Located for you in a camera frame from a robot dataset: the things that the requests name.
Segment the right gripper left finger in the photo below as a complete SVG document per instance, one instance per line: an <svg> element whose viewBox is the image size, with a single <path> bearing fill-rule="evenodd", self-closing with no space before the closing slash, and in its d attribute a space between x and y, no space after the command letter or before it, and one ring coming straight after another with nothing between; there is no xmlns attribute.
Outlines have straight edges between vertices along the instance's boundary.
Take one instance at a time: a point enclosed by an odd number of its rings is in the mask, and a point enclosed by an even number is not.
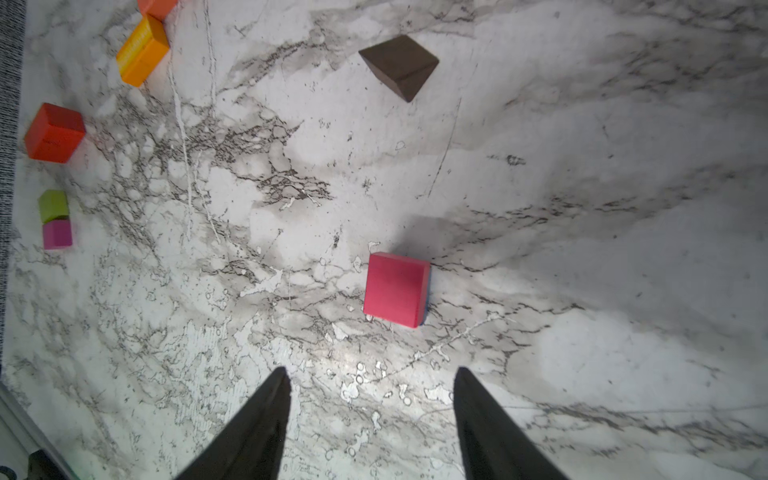
<svg viewBox="0 0 768 480"><path fill-rule="evenodd" d="M290 406L290 379L287 370L278 367L177 477L181 480L276 479Z"/></svg>

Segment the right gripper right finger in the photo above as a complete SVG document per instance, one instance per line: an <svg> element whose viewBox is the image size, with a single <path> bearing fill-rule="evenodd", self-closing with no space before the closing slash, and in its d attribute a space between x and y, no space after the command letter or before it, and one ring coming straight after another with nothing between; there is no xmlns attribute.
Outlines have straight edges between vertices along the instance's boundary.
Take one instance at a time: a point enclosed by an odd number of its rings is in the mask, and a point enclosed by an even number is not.
<svg viewBox="0 0 768 480"><path fill-rule="evenodd" d="M566 479L466 367L455 376L454 413L466 478Z"/></svg>

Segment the pink wood block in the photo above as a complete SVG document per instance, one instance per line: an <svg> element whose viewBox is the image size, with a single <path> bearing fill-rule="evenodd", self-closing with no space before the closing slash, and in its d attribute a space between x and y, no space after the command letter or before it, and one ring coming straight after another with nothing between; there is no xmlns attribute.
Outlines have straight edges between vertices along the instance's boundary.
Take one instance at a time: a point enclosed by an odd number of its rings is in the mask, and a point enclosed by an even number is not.
<svg viewBox="0 0 768 480"><path fill-rule="evenodd" d="M429 262L390 253L369 257L363 312L401 326L418 328L423 315Z"/></svg>

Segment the green wood block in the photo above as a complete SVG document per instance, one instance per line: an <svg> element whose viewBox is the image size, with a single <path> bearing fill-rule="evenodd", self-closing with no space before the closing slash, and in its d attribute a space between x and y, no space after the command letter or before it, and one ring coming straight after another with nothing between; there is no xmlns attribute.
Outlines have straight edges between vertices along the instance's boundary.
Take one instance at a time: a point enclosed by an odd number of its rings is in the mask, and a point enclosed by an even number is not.
<svg viewBox="0 0 768 480"><path fill-rule="evenodd" d="M38 211L43 224L53 220L69 217L69 207L66 192L49 189L38 198Z"/></svg>

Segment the blue wood block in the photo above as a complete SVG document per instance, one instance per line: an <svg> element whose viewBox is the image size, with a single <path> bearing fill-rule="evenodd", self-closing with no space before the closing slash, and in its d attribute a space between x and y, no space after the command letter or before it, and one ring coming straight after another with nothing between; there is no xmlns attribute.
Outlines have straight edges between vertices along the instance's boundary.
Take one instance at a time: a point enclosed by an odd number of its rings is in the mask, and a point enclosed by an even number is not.
<svg viewBox="0 0 768 480"><path fill-rule="evenodd" d="M430 289L431 289L431 281L427 282L426 284L426 290L424 293L424 308L423 308L423 315L420 322L420 326L423 325L426 322L428 311L429 311L429 296L430 296Z"/></svg>

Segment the purple wood block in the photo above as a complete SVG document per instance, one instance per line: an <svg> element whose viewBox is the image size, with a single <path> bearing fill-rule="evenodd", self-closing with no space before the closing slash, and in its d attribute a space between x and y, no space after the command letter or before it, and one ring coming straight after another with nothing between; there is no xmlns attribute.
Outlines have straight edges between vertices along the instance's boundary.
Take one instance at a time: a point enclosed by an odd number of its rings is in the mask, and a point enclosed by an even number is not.
<svg viewBox="0 0 768 480"><path fill-rule="evenodd" d="M43 248L59 250L73 245L73 233L69 218L54 219L43 224Z"/></svg>

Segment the red rectangular wood block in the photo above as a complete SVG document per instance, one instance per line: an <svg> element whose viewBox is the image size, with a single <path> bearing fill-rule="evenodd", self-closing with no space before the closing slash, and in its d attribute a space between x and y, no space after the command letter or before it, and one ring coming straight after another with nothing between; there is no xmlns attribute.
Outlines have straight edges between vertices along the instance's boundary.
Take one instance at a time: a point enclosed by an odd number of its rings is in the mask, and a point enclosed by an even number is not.
<svg viewBox="0 0 768 480"><path fill-rule="evenodd" d="M65 164L86 135L82 115L74 110L43 103L24 137L29 158Z"/></svg>

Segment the dark brown triangular block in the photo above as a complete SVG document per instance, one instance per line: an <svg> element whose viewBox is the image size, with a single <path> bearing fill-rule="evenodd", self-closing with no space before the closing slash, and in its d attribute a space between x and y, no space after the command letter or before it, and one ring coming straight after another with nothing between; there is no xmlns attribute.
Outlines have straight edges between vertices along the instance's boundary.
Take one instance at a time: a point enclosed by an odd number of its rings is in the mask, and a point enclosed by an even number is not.
<svg viewBox="0 0 768 480"><path fill-rule="evenodd" d="M359 51L374 76L405 102L414 100L439 59L407 35Z"/></svg>

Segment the yellow orange supermarket block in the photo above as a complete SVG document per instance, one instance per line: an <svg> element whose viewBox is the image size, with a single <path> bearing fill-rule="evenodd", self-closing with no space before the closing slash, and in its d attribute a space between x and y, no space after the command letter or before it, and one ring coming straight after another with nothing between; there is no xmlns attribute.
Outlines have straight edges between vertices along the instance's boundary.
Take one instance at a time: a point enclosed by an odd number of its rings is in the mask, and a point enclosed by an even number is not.
<svg viewBox="0 0 768 480"><path fill-rule="evenodd" d="M121 79L140 87L169 50L162 22L143 16L116 56Z"/></svg>

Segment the orange-red wood block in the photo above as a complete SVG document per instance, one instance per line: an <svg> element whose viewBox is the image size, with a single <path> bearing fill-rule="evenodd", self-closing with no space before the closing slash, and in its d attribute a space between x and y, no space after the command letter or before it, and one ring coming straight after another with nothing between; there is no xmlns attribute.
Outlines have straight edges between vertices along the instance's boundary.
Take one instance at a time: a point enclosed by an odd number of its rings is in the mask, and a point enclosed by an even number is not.
<svg viewBox="0 0 768 480"><path fill-rule="evenodd" d="M178 4L178 0L137 0L142 15L164 21Z"/></svg>

